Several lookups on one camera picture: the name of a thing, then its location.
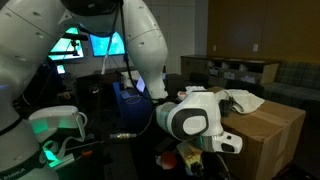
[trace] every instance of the black chair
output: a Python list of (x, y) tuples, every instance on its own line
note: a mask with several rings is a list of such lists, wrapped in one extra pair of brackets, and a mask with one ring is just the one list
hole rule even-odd
[(119, 81), (116, 73), (94, 74), (76, 79), (77, 99), (85, 112), (101, 110), (115, 104), (113, 82)]
[(204, 73), (192, 72), (189, 76), (189, 81), (186, 82), (186, 86), (203, 86), (209, 88), (209, 75)]
[(185, 91), (183, 77), (179, 74), (167, 74), (163, 80), (169, 97), (177, 97), (179, 91)]

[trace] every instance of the sofa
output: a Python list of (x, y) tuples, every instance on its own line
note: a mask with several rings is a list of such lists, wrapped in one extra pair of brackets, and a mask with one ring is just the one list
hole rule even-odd
[(320, 102), (320, 64), (281, 62), (274, 83), (264, 85), (264, 98), (297, 108)]
[(320, 179), (320, 64), (283, 61), (264, 98), (306, 111), (293, 164)]

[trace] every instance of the cardboard box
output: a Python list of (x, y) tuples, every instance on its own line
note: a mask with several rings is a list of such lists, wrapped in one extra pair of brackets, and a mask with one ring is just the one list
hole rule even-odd
[(240, 154), (225, 154), (230, 172), (241, 180), (271, 180), (292, 161), (304, 118), (305, 111), (271, 101), (247, 115), (222, 117), (224, 130), (243, 140)]

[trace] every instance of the green light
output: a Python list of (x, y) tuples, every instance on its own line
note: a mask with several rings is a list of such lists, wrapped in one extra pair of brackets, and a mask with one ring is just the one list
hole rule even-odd
[(33, 121), (31, 124), (32, 124), (32, 129), (33, 129), (34, 134), (38, 134), (38, 133), (48, 129), (48, 124), (47, 124), (46, 119), (38, 119), (38, 120)]
[(55, 168), (57, 165), (59, 165), (61, 163), (60, 160), (56, 160), (56, 161), (53, 161), (52, 163), (49, 163), (49, 166), (51, 168)]
[(58, 159), (56, 158), (56, 156), (49, 150), (45, 150), (44, 152), (46, 153), (47, 159), (50, 161), (57, 161)]
[(69, 121), (70, 117), (67, 118), (60, 118), (59, 119), (59, 128), (70, 128), (70, 121)]

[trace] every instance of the white cloth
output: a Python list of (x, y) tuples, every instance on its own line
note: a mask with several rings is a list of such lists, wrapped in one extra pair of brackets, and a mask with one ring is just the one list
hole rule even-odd
[(203, 86), (187, 86), (186, 87), (187, 94), (191, 93), (192, 91), (203, 91), (206, 90)]
[(234, 101), (232, 110), (237, 111), (240, 114), (252, 113), (264, 103), (264, 99), (261, 99), (246, 90), (223, 90), (217, 92), (216, 95), (218, 101), (232, 98)]
[[(132, 85), (131, 80), (129, 78), (128, 72), (121, 72), (121, 74), (123, 75), (122, 82), (123, 82), (124, 88), (132, 88), (133, 85)], [(135, 71), (131, 71), (131, 76), (132, 76), (133, 80), (138, 81), (140, 74), (137, 70), (135, 70)]]

